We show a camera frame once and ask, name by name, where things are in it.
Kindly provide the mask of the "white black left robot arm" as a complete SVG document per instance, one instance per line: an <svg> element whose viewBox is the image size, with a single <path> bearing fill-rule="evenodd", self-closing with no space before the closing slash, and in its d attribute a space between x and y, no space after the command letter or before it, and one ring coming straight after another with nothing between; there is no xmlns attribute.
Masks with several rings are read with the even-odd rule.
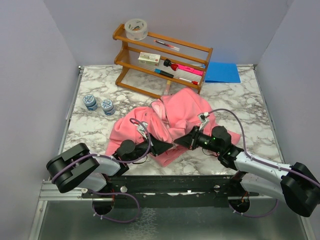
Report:
<svg viewBox="0 0 320 240"><path fill-rule="evenodd" d="M46 169L51 176L51 182L55 184L60 193L67 193L78 187L92 173L97 173L97 180L88 184L97 196L106 197L111 186L106 182L104 175L122 175L133 163L146 155L159 156L171 149L173 144L157 140L152 135L141 143L132 140L124 140L114 154L98 155L90 153L84 143L79 143L69 150L54 157L46 164Z"/></svg>

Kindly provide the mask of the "black metal base rail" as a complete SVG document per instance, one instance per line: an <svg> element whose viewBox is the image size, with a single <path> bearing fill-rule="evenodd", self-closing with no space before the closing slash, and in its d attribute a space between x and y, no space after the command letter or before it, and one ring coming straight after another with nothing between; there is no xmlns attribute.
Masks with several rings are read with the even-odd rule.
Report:
<svg viewBox="0 0 320 240"><path fill-rule="evenodd" d="M89 190L82 198L116 208L227 208L246 191L233 175L124 175L111 177L101 192L111 195Z"/></svg>

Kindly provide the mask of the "blue folder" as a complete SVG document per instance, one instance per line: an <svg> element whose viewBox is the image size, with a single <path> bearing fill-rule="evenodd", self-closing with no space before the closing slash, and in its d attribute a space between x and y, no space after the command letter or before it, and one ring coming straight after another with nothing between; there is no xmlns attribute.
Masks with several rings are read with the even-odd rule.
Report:
<svg viewBox="0 0 320 240"><path fill-rule="evenodd" d="M238 84L241 79L236 64L211 61L208 64L204 82Z"/></svg>

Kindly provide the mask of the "pink zip jacket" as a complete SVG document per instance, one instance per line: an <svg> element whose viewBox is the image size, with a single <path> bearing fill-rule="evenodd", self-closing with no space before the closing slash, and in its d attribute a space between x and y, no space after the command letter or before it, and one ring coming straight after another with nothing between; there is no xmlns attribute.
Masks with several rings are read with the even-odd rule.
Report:
<svg viewBox="0 0 320 240"><path fill-rule="evenodd" d="M199 126L198 115L212 110L210 104L191 88L185 87L173 95L164 95L151 103L151 107L141 106L120 118L110 133L106 155L112 155L124 140L143 142L137 126L130 122L134 118L148 123L147 130L156 139L172 143L188 134L193 126Z"/></svg>

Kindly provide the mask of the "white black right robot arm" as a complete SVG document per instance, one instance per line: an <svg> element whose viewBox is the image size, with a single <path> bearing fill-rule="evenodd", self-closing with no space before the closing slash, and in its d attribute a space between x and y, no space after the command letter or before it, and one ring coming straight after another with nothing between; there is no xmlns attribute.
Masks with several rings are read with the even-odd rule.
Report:
<svg viewBox="0 0 320 240"><path fill-rule="evenodd" d="M211 135L195 126L174 142L190 150L201 147L217 153L217 159L224 167L248 174L246 180L237 178L230 182L229 189L236 196L246 191L267 195L284 201L303 217L310 217L320 203L320 183L306 165L275 163L249 155L232 144L232 137L223 126L215 126Z"/></svg>

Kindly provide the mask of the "white red pen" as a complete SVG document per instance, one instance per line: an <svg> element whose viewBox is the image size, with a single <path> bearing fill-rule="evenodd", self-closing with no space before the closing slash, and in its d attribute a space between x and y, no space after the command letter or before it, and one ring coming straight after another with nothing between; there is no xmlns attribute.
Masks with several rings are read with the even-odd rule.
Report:
<svg viewBox="0 0 320 240"><path fill-rule="evenodd" d="M183 77L174 77L174 78L179 79L181 81L185 81L185 82L191 83L191 84L196 85L196 86L199 84L198 81L186 79L186 78L183 78Z"/></svg>

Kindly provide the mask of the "yellow pink glue stick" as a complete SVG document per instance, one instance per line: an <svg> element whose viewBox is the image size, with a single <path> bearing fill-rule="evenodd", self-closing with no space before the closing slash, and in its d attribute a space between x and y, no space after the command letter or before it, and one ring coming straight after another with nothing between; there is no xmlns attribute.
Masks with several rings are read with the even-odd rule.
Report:
<svg viewBox="0 0 320 240"><path fill-rule="evenodd" d="M164 89L164 92L163 92L164 95L169 95L170 94L171 83L172 82L170 80L168 80L166 82L165 89Z"/></svg>

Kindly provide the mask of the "clear tape roll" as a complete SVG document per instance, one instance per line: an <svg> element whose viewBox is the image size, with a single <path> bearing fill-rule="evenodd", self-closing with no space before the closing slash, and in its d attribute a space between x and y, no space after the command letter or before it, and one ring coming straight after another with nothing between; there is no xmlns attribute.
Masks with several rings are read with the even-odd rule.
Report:
<svg viewBox="0 0 320 240"><path fill-rule="evenodd" d="M148 36L147 22L140 18L133 18L124 24L125 35L133 41L141 41Z"/></svg>

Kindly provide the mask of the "white staples box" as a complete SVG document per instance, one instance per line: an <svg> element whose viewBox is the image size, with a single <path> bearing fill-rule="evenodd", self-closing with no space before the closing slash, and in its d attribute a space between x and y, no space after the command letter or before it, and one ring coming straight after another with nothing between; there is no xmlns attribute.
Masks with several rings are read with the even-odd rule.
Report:
<svg viewBox="0 0 320 240"><path fill-rule="evenodd" d="M151 65L157 67L160 63L161 56L148 52L140 52L138 61L141 64Z"/></svg>

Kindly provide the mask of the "blue white paint jar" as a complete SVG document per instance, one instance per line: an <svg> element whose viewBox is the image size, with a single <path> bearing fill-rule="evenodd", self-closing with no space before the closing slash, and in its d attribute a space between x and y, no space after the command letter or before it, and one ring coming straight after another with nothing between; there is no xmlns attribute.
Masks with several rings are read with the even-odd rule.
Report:
<svg viewBox="0 0 320 240"><path fill-rule="evenodd" d="M110 99L104 99L101 102L101 108L105 115L111 116L116 112L113 102Z"/></svg>
<svg viewBox="0 0 320 240"><path fill-rule="evenodd" d="M82 101L88 111L95 111L98 108L97 100L92 94L85 95Z"/></svg>

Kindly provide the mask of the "wooden three-tier shelf rack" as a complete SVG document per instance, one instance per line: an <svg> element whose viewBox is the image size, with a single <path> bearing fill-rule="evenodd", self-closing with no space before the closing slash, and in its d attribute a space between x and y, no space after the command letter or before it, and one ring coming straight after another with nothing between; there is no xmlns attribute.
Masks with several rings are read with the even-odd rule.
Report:
<svg viewBox="0 0 320 240"><path fill-rule="evenodd" d="M167 81L171 81L171 86L174 87L190 87L196 93L201 92L213 48L154 32L149 32L147 37L143 40L130 40L126 37L124 24L120 24L117 27L113 32L112 38L116 41L121 41L121 49L114 59L114 63L122 67L121 73L115 81L117 86L158 99L164 94ZM175 51L154 42L154 40L176 46L180 48L180 50ZM160 55L159 65L152 66L139 63L138 57L140 52ZM175 64L203 71L203 76L180 69L174 71L170 67L164 66L163 63L165 59L169 59ZM170 73L174 75L174 78L157 74L155 73L155 69ZM179 80L175 77L197 81L198 85Z"/></svg>

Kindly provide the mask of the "red clear pen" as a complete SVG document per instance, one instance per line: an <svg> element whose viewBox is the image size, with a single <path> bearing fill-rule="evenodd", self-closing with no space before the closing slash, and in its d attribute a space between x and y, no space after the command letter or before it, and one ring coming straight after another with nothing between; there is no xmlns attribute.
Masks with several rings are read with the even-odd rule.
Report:
<svg viewBox="0 0 320 240"><path fill-rule="evenodd" d="M163 41L160 41L160 40L156 40L156 39L155 39L154 42L157 43L157 44L166 46L166 47L168 47L168 48L170 48L170 49L172 49L172 50L174 50L174 51L177 51L177 52L180 51L180 48L179 48L179 47L176 47L176 46L174 46L174 45L165 43L165 42L163 42Z"/></svg>

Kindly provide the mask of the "blue black marker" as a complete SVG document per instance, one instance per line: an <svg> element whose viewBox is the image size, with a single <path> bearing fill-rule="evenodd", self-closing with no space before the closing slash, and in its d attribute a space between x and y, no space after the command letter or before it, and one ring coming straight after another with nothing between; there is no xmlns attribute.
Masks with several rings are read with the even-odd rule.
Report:
<svg viewBox="0 0 320 240"><path fill-rule="evenodd" d="M173 74L168 73L168 72L165 72L165 71L160 70L160 69L158 69L158 68L156 68L156 69L154 70L154 72L157 73L157 74L159 74L159 75L165 76L165 77L167 77L167 78L171 78L171 79L174 78L174 75L173 75Z"/></svg>

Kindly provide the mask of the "pink highlighter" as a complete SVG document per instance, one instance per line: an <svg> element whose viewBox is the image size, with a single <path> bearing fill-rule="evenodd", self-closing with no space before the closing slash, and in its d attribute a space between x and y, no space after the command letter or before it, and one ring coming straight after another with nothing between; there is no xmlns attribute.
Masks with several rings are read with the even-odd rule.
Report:
<svg viewBox="0 0 320 240"><path fill-rule="evenodd" d="M189 72L189 73L192 73L192 74L195 74L195 75L198 75L198 76L203 76L203 71L201 70L198 70L198 69L195 69L195 68L192 68L192 67L189 67L189 66L184 66L184 65L181 65L181 64L178 64L178 69L182 70L182 71L185 71L185 72Z"/></svg>

